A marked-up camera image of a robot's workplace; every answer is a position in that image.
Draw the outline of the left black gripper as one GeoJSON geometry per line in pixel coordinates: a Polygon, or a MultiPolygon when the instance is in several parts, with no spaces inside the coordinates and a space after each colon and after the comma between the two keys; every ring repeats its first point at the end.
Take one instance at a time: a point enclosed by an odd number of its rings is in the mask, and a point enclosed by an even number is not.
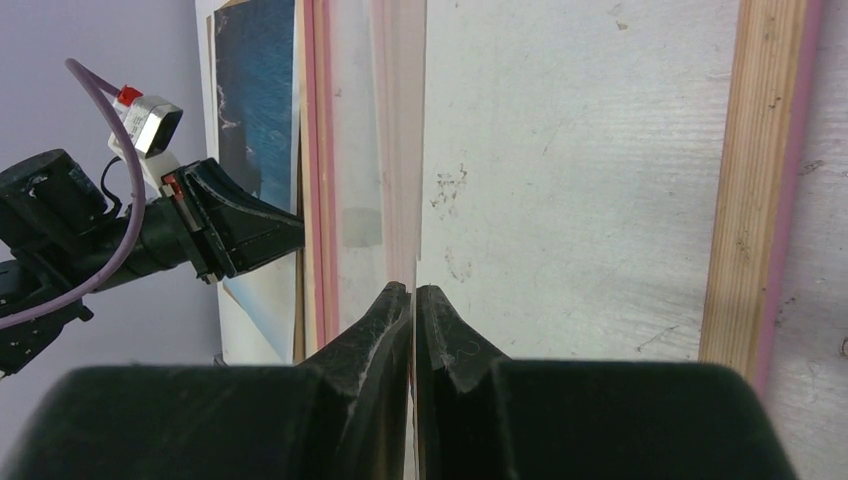
{"type": "Polygon", "coordinates": [[[302,218],[252,196],[206,159],[173,172],[173,200],[146,204],[129,254],[103,285],[188,262],[202,280],[235,278],[304,247],[302,218]]]}

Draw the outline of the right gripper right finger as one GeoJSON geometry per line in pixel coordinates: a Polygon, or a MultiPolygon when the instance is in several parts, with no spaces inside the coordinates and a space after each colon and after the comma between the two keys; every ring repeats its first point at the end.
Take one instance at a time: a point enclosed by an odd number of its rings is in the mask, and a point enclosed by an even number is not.
{"type": "Polygon", "coordinates": [[[518,360],[416,293],[423,479],[792,479],[757,395],[684,362],[518,360]]]}

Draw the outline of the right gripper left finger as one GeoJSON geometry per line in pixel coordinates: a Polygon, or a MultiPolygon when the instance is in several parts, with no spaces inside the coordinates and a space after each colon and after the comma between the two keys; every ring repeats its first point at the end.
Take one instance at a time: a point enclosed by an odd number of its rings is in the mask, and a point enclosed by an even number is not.
{"type": "Polygon", "coordinates": [[[387,284],[295,366],[90,367],[64,376],[5,479],[400,479],[410,296],[387,284]]]}

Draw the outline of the clear plastic sheet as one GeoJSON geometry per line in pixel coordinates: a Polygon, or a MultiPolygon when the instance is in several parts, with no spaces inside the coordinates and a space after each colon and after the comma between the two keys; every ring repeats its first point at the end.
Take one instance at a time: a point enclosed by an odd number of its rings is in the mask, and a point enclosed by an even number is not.
{"type": "Polygon", "coordinates": [[[338,324],[421,255],[427,2],[328,6],[338,324]]]}

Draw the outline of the pink picture frame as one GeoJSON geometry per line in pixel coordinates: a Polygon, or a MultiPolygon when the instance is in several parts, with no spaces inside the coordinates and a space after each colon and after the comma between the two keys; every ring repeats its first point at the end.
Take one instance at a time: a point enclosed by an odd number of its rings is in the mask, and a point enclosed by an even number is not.
{"type": "MultiPolygon", "coordinates": [[[[328,6],[299,3],[310,285],[338,324],[328,6]]],[[[518,357],[761,388],[819,1],[425,1],[420,285],[518,357]]]]}

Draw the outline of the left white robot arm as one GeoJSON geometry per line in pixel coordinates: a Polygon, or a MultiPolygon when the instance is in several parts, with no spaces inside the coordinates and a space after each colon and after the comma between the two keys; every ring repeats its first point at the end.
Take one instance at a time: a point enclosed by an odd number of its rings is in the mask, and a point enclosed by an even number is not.
{"type": "MultiPolygon", "coordinates": [[[[1,175],[1,313],[47,303],[96,273],[117,251],[127,216],[62,149],[21,161],[1,175]]],[[[213,159],[164,176],[148,202],[128,257],[105,282],[114,288],[192,265],[208,283],[254,271],[303,248],[300,217],[248,194],[213,159]]]]}

